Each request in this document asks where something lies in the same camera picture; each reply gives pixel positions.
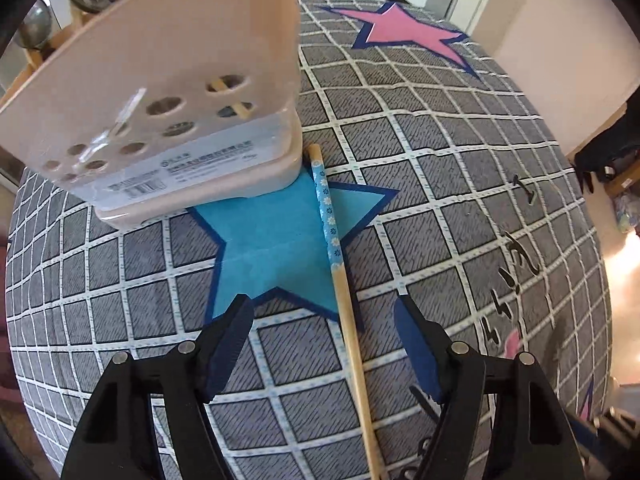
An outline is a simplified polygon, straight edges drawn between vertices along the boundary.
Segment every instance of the pink star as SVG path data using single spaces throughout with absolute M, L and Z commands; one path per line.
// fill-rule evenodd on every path
M 352 48 L 415 43 L 440 57 L 449 59 L 465 71 L 475 75 L 469 63 L 449 46 L 449 43 L 467 38 L 463 32 L 455 32 L 419 22 L 400 5 L 391 2 L 387 2 L 375 12 L 332 7 L 323 7 L 323 9 L 366 23 L 360 30 Z
M 507 336 L 504 342 L 504 357 L 506 359 L 513 359 L 520 350 L 520 331 L 515 328 Z
M 593 404 L 593 376 L 587 388 L 587 394 L 584 397 L 582 408 L 580 409 L 580 418 L 582 420 L 591 420 L 591 405 Z

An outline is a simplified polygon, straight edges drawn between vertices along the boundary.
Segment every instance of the barcode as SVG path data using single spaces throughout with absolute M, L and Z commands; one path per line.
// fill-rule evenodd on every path
M 137 186 L 127 187 L 123 191 L 129 198 L 138 198 L 148 193 L 162 191 L 163 189 L 166 189 L 166 184 L 159 178 L 155 178 L 153 180 L 143 182 L 142 184 L 138 184 Z

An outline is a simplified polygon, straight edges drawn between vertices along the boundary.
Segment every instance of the gray checkered fabric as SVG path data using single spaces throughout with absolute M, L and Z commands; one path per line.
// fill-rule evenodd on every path
M 298 113 L 305 143 L 322 145 L 330 179 L 399 190 L 346 248 L 389 473 L 415 463 L 418 441 L 434 430 L 408 391 L 415 377 L 391 313 L 398 294 L 487 354 L 502 354 L 518 328 L 539 360 L 549 361 L 552 348 L 550 380 L 564 405 L 577 410 L 594 377 L 599 406 L 610 364 L 607 279 L 574 172 L 542 118 L 473 41 L 453 48 L 479 79 L 417 47 L 351 50 L 360 23 L 318 3 L 379 4 L 301 3 Z M 506 234 L 531 265 L 518 262 Z M 10 236 L 12 356 L 31 421 L 60 471 L 115 352 L 155 356 L 198 335 L 218 248 L 185 211 L 116 231 L 29 171 Z M 506 307 L 496 310 L 492 291 L 512 319 Z M 236 478 L 368 478 L 339 326 L 279 299 L 255 315 L 226 391 L 207 406 Z M 163 400 L 152 405 L 167 478 L 180 478 Z M 487 397 L 469 478 L 481 476 L 494 411 Z

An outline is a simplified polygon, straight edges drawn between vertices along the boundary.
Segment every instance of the product label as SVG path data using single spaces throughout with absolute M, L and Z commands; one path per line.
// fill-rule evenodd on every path
M 142 202 L 277 158 L 282 151 L 282 127 L 280 114 L 239 124 L 98 177 L 71 192 L 105 211 Z M 221 146 L 223 139 L 236 142 Z

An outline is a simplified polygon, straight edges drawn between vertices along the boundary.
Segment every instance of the wooden chopstick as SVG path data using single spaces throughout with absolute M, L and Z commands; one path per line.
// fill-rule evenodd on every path
M 364 368 L 362 367 L 362 356 L 358 342 L 358 332 L 356 321 L 353 315 L 353 305 L 351 304 L 351 294 L 347 272 L 344 268 L 344 259 L 340 248 L 340 237 L 337 233 L 335 218 L 331 209 L 331 195 L 324 173 L 324 162 L 320 146 L 312 144 L 307 148 L 311 160 L 311 170 L 316 183 L 316 195 L 320 205 L 320 216 L 326 240 L 329 261 L 331 264 L 331 276 L 334 280 L 335 299 L 338 303 L 338 315 L 344 345 L 351 363 L 351 375 L 353 378 L 353 393 L 355 396 L 358 418 L 362 427 L 362 440 L 367 454 L 367 464 L 371 480 L 387 478 L 386 470 L 380 467 L 380 454 L 378 451 L 378 441 L 373 431 L 371 421 L 371 410 L 369 407 L 369 396 L 367 395 L 367 384 L 364 378 Z
M 211 81 L 211 87 L 216 92 L 224 92 L 225 90 L 229 90 L 229 87 L 225 85 L 225 82 L 222 81 L 222 79 L 220 78 L 217 78 Z M 231 107 L 241 119 L 247 120 L 249 118 L 249 110 L 242 103 L 233 103 Z

